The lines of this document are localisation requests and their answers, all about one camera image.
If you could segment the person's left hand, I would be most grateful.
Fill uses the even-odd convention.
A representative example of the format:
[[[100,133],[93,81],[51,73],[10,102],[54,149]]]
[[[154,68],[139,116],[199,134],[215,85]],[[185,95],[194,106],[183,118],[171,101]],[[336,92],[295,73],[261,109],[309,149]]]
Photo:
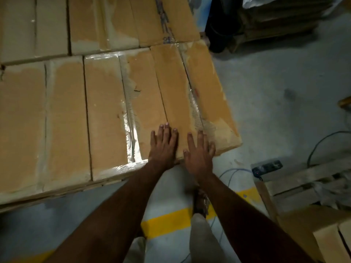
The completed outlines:
[[[156,133],[156,146],[150,146],[148,162],[160,172],[165,172],[173,168],[178,160],[176,152],[178,148],[178,130],[171,128],[171,137],[169,141],[164,141],[164,125],[161,124]]]

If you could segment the person's white trousers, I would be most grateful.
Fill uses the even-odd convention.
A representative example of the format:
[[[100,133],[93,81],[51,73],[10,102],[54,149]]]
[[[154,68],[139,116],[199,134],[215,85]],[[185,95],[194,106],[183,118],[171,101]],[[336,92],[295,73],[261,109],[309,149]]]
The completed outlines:
[[[200,213],[191,218],[189,249],[192,263],[237,263],[225,255],[210,224]],[[134,238],[123,263],[144,263],[145,254],[146,238]]]

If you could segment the person's left forearm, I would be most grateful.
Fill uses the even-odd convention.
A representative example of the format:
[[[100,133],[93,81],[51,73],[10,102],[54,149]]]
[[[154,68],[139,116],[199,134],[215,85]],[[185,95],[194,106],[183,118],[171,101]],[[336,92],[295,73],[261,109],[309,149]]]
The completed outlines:
[[[96,208],[44,263],[122,263],[161,175],[174,167],[151,160]]]

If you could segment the wooden pallet under boxes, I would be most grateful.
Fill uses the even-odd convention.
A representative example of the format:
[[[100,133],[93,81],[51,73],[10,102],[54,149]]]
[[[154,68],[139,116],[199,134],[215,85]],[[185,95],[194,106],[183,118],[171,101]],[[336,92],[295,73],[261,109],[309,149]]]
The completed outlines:
[[[90,181],[89,183],[82,184],[79,186],[69,186],[60,190],[57,189],[57,190],[47,191],[47,192],[36,194],[30,197],[19,199],[14,202],[0,204],[0,214],[11,212],[19,208],[25,208],[36,204],[44,203],[49,199],[56,199],[69,194],[75,194],[75,193],[88,191],[88,190],[92,190],[95,188],[99,188],[99,187],[103,187],[111,184],[116,184],[116,183],[125,181],[134,173],[135,171],[126,172],[123,174],[118,174],[118,175],[103,179],[101,181]]]

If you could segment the stack of cardboard boxes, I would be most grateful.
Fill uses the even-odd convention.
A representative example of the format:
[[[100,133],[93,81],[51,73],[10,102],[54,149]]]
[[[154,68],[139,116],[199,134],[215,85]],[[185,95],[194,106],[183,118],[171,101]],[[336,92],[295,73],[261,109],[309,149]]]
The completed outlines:
[[[150,48],[199,40],[188,0],[0,0],[0,204],[146,163]]]

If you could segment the person's brown shoe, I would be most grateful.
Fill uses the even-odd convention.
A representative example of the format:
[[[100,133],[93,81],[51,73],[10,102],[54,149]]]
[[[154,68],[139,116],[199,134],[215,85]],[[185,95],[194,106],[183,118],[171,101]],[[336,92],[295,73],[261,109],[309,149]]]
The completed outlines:
[[[206,193],[200,188],[195,189],[193,194],[192,214],[200,214],[204,218],[208,215],[209,199]]]

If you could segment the open cardboard box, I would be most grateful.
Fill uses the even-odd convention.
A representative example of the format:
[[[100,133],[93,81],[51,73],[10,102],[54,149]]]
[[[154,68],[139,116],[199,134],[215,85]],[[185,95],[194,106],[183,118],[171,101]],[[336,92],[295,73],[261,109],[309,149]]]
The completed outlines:
[[[276,220],[314,261],[351,263],[351,211],[310,205]]]

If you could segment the taped brown carton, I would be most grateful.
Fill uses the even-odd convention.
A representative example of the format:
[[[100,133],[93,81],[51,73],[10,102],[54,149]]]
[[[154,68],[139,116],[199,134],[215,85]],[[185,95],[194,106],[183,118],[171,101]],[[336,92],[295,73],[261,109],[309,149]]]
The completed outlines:
[[[167,121],[178,129],[177,158],[199,130],[221,155],[242,145],[222,84],[204,40],[150,48]]]

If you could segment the black power strip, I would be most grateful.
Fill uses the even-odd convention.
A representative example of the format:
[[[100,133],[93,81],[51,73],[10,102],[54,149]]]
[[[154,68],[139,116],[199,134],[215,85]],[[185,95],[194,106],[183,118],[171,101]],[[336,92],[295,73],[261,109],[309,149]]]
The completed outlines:
[[[282,162],[280,160],[274,160],[272,162],[263,163],[261,165],[252,167],[251,171],[254,177],[262,180],[263,175],[277,171],[281,168],[283,168]]]

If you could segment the black bin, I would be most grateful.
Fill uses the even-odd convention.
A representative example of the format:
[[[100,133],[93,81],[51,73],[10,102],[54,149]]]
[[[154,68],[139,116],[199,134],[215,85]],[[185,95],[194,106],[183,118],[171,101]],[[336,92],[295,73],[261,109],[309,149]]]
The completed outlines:
[[[242,4],[243,0],[212,0],[205,28],[211,52],[223,52],[234,36],[242,33],[242,22],[238,15]]]

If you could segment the white plastic sheet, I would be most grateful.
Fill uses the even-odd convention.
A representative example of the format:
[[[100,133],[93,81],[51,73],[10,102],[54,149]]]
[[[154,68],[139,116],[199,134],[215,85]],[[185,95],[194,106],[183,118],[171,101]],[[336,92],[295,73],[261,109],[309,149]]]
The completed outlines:
[[[277,0],[243,0],[242,8],[250,9],[253,7],[259,7],[265,4],[272,3]]]

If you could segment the empty wooden pallet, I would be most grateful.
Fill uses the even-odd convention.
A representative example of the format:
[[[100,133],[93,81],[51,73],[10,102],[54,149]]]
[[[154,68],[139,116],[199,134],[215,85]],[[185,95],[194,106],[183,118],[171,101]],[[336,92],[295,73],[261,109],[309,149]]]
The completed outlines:
[[[351,155],[285,175],[271,181],[256,181],[257,191],[270,219],[277,221],[283,213],[305,208],[319,202],[312,183],[329,182],[333,175],[351,170]]]

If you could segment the person's right hand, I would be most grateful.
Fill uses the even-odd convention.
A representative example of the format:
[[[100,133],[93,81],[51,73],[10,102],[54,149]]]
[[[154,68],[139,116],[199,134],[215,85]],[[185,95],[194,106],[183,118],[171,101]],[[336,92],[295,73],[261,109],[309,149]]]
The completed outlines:
[[[199,184],[213,174],[213,157],[210,157],[210,143],[208,136],[204,133],[204,149],[198,149],[192,133],[187,135],[187,150],[191,153],[191,163],[185,165],[185,167]]]

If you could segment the clear plastic wrap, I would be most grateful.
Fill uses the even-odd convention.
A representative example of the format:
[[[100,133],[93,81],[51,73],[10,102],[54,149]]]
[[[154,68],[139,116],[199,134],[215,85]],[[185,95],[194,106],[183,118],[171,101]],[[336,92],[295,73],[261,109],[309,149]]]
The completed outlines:
[[[315,181],[312,187],[321,205],[351,211],[351,170],[337,173],[329,182]]]

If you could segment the person's right forearm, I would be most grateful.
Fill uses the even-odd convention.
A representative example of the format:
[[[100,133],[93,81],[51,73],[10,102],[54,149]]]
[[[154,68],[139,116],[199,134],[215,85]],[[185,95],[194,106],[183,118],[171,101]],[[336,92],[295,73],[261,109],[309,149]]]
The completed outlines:
[[[215,174],[196,176],[241,263],[315,263],[276,223]]]

